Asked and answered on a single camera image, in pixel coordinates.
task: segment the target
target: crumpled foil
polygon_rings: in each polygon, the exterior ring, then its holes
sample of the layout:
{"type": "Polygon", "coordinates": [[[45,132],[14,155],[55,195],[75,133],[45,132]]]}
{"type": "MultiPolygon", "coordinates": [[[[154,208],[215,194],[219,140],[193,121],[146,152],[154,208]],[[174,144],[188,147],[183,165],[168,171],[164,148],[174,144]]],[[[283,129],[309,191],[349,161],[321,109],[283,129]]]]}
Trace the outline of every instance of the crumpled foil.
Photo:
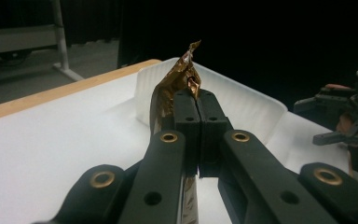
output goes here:
{"type": "MultiPolygon", "coordinates": [[[[150,104],[151,135],[161,131],[161,122],[165,117],[173,116],[173,95],[180,90],[188,89],[197,100],[201,79],[193,66],[193,51],[200,41],[190,44],[187,52],[176,62],[168,74],[159,82],[153,91],[150,104]]],[[[198,204],[196,177],[188,176],[184,183],[183,224],[198,224],[198,204]]]]}

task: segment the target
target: white surface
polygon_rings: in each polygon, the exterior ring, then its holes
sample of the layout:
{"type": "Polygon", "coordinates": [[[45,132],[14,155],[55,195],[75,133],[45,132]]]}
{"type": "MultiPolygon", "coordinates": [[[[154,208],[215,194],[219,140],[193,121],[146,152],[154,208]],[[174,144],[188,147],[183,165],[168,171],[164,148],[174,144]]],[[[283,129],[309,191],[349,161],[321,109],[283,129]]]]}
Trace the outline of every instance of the white surface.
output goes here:
{"type": "MultiPolygon", "coordinates": [[[[201,87],[216,94],[236,129],[249,127],[247,131],[256,132],[288,168],[297,170],[309,161],[324,161],[348,172],[344,148],[311,144],[312,135],[325,129],[286,112],[282,104],[263,98],[260,92],[238,83],[232,88],[229,79],[209,72],[200,74],[201,87]],[[259,106],[257,98],[265,105],[259,106]],[[240,106],[241,99],[257,107],[234,106],[240,106]],[[277,119],[276,111],[271,111],[274,108],[283,109],[277,119]],[[257,122],[270,127],[260,128],[257,122]]],[[[135,88],[141,84],[136,81],[137,74],[133,74],[0,118],[0,224],[50,220],[89,168],[113,164],[126,169],[144,156],[149,129],[135,112],[139,106],[135,88]]],[[[199,180],[197,187],[200,224],[230,223],[217,179],[199,180]]]]}

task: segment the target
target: wooden edge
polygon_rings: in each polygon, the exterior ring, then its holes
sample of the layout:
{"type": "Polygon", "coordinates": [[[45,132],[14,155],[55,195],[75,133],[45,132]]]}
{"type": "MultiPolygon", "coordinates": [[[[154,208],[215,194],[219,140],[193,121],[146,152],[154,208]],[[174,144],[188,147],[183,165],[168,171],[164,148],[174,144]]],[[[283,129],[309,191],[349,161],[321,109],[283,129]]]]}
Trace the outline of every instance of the wooden edge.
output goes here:
{"type": "Polygon", "coordinates": [[[136,63],[127,67],[119,68],[112,72],[104,73],[96,77],[80,80],[68,85],[54,88],[48,91],[42,91],[33,95],[25,96],[17,100],[0,104],[0,118],[13,113],[20,112],[24,109],[31,108],[36,105],[61,98],[63,96],[83,91],[85,89],[103,84],[120,77],[124,77],[133,73],[137,73],[141,68],[160,63],[160,60],[151,59],[141,63],[136,63]]]}

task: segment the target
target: candy wrapper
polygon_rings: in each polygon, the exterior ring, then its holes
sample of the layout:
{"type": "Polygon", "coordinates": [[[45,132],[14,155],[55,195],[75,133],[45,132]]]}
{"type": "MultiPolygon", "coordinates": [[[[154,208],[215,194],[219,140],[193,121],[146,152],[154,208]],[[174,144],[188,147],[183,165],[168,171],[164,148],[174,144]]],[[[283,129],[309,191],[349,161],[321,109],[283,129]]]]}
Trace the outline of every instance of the candy wrapper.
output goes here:
{"type": "MultiPolygon", "coordinates": [[[[159,82],[153,91],[150,104],[150,133],[161,131],[163,118],[173,116],[173,95],[180,90],[188,89],[195,100],[198,98],[201,79],[193,66],[193,51],[200,41],[190,44],[188,51],[176,62],[168,74],[159,82]]],[[[183,224],[197,224],[197,186],[196,177],[185,178],[183,224]]]]}

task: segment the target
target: floor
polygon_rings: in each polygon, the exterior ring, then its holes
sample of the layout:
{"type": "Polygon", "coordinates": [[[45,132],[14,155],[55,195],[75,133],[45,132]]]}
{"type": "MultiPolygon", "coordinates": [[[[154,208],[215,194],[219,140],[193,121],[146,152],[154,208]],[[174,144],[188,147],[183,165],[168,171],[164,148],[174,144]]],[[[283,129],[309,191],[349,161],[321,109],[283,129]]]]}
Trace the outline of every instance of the floor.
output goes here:
{"type": "MultiPolygon", "coordinates": [[[[118,40],[73,45],[68,48],[69,66],[84,78],[94,77],[117,69],[117,53],[118,40]]],[[[74,82],[52,68],[58,61],[56,49],[36,50],[9,62],[0,59],[0,104],[74,82]]]]}

